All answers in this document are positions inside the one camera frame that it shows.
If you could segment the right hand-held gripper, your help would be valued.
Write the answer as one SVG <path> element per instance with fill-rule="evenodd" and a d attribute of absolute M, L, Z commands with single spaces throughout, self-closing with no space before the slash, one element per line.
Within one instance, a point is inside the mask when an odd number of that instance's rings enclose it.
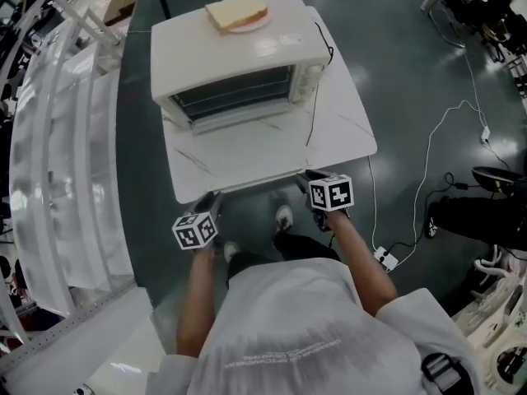
<path fill-rule="evenodd" d="M 295 175 L 296 186 L 310 205 L 315 223 L 323 232 L 329 231 L 327 214 L 347 210 L 354 205 L 352 180 L 346 175 L 331 174 L 323 170 L 306 170 Z"/>

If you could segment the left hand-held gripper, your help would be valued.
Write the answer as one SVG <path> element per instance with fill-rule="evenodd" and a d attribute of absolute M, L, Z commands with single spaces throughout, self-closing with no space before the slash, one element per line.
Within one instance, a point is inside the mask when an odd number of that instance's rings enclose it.
<path fill-rule="evenodd" d="M 221 215 L 222 200 L 223 192 L 207 192 L 188 208 L 188 212 L 200 213 L 176 219 L 172 231 L 182 250 L 202 249 L 215 239 L 218 234 L 215 221 Z"/>

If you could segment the glass oven door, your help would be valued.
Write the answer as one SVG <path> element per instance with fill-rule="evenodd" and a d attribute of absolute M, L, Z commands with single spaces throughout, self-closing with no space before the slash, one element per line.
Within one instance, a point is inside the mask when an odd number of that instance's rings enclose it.
<path fill-rule="evenodd" d="M 208 190 L 250 186 L 305 166 L 313 111 L 294 109 L 197 135 L 191 154 Z"/>

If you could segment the person's left forearm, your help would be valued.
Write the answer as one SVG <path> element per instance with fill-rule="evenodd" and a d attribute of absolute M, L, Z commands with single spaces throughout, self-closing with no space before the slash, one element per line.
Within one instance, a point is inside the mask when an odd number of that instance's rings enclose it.
<path fill-rule="evenodd" d="M 189 282 L 176 331 L 176 352 L 198 358 L 215 321 L 214 248 L 194 253 Z"/>

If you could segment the person's right forearm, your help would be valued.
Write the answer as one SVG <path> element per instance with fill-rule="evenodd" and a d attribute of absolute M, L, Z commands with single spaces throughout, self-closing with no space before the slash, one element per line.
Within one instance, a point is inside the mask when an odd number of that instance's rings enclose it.
<path fill-rule="evenodd" d="M 343 252 L 361 305 L 375 317 L 382 307 L 398 298 L 394 283 L 344 213 L 331 211 L 327 221 Z"/>

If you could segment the white toaster oven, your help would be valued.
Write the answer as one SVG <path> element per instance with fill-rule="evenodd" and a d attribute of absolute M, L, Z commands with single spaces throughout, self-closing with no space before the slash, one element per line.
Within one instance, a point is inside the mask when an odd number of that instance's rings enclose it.
<path fill-rule="evenodd" d="M 223 34 L 205 9 L 152 27 L 151 91 L 178 128 L 201 133 L 300 108 L 332 61 L 302 0 L 264 0 L 271 21 Z"/>

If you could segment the person's right white shoe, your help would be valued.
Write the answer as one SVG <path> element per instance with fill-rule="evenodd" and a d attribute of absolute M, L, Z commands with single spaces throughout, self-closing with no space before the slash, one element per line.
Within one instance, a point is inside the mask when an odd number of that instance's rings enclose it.
<path fill-rule="evenodd" d="M 288 205 L 282 205 L 278 208 L 275 221 L 276 221 L 276 233 L 288 232 L 293 226 L 293 212 Z"/>

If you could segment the white marble table black legs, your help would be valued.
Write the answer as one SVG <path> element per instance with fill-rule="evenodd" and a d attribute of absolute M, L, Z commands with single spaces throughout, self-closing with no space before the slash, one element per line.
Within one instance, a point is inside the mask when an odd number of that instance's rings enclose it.
<path fill-rule="evenodd" d="M 304 105 L 297 108 L 313 111 L 310 134 L 306 142 L 305 166 L 297 172 L 250 186 L 227 190 L 208 190 L 202 166 L 191 154 L 193 139 L 197 135 L 222 128 L 201 133 L 182 130 L 176 127 L 161 110 L 171 181 L 178 202 L 192 202 L 210 191 L 236 191 L 291 176 L 302 170 L 323 169 L 376 152 L 377 144 L 374 133 L 343 56 L 320 14 L 315 8 L 306 6 L 311 17 L 321 29 L 333 58 L 324 70 L 314 93 Z"/>

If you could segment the person's black trousers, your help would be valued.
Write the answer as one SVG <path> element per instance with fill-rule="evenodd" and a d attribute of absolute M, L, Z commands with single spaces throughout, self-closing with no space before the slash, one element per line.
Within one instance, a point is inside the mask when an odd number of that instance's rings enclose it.
<path fill-rule="evenodd" d="M 294 235 L 289 232 L 276 233 L 273 237 L 273 247 L 281 254 L 283 262 L 309 258 L 327 258 L 338 262 L 341 261 L 333 249 L 310 237 Z M 277 260 L 265 257 L 262 254 L 240 249 L 240 252 L 228 263 L 227 280 L 229 281 L 250 267 L 276 262 Z"/>

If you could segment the white power strip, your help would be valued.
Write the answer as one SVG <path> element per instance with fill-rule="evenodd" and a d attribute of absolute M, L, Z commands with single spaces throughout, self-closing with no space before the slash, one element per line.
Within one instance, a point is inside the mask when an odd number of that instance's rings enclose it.
<path fill-rule="evenodd" d="M 373 255 L 387 273 L 392 272 L 399 264 L 398 259 L 382 246 L 378 247 Z"/>

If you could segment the person's white shirt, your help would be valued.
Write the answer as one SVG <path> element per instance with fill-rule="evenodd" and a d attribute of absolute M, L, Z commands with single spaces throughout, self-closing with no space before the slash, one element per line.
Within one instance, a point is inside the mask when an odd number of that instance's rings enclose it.
<path fill-rule="evenodd" d="M 454 395 L 483 392 L 473 349 L 426 289 L 369 315 L 348 268 L 326 258 L 237 273 L 198 357 L 168 355 L 146 395 L 441 395 L 432 355 L 468 375 Z"/>

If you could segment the white shelf rack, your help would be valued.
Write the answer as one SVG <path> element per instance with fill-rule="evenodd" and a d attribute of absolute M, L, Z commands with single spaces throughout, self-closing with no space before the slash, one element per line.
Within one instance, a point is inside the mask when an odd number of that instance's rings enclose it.
<path fill-rule="evenodd" d="M 122 41 L 86 10 L 30 59 L 12 129 L 12 238 L 31 305 L 59 322 L 30 331 L 24 309 L 0 294 L 4 332 L 19 341 L 0 358 L 0 375 L 134 283 L 116 165 Z"/>

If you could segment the pink plate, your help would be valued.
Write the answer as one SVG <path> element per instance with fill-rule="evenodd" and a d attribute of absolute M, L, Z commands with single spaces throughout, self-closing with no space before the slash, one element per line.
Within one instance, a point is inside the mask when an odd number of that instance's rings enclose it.
<path fill-rule="evenodd" d="M 262 11 L 256 12 L 252 16 L 247 16 L 245 18 L 241 18 L 233 22 L 227 28 L 225 28 L 222 31 L 222 33 L 223 34 L 249 33 L 249 32 L 253 32 L 258 29 L 263 28 L 270 21 L 271 21 L 271 15 L 269 14 L 269 10 L 265 8 Z"/>

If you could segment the round black pan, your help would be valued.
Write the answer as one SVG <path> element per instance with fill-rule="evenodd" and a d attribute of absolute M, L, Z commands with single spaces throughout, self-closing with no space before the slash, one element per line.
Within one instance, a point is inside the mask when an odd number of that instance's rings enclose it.
<path fill-rule="evenodd" d="M 516 172 L 485 166 L 473 167 L 472 175 L 483 189 L 506 196 L 511 195 L 515 191 L 515 184 L 523 179 Z"/>

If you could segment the slice of bread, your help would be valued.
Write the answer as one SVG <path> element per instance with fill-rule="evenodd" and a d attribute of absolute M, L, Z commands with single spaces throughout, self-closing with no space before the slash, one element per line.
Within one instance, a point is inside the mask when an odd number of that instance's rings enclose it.
<path fill-rule="evenodd" d="M 222 0 L 204 8 L 213 25 L 222 32 L 247 26 L 268 14 L 264 0 Z"/>

